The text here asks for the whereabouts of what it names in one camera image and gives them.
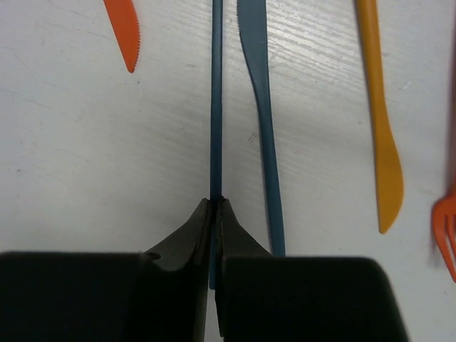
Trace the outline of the blue chopstick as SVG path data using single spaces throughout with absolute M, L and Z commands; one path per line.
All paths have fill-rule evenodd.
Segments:
M 210 202 L 213 214 L 217 213 L 222 198 L 222 37 L 223 0 L 213 0 L 210 105 Z

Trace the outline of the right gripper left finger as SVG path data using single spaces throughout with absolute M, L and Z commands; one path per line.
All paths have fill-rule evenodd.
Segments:
M 202 341 L 212 209 L 146 252 L 4 252 L 3 341 Z

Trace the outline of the yellow knife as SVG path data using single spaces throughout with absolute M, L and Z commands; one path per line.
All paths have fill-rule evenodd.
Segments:
M 385 101 L 377 2 L 356 1 L 355 7 L 372 124 L 378 227 L 385 234 L 402 207 L 403 171 Z

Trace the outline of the orange fork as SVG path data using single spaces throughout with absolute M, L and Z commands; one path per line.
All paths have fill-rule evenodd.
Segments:
M 455 184 L 434 204 L 431 226 L 445 265 L 455 281 Z

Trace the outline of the blue knife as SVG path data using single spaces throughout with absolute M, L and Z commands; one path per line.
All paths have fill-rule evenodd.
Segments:
M 286 242 L 271 111 L 266 2 L 238 1 L 237 21 L 259 117 L 271 252 L 276 257 L 282 257 L 286 255 Z

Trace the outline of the orange knife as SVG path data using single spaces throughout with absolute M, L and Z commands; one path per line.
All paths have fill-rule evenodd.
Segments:
M 132 0 L 104 0 L 125 66 L 135 71 L 140 52 L 140 27 Z

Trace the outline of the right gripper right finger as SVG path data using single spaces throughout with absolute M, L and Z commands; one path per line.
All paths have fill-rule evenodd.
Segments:
M 215 299 L 225 341 L 406 341 L 393 290 L 365 257 L 275 257 L 238 222 L 216 218 Z

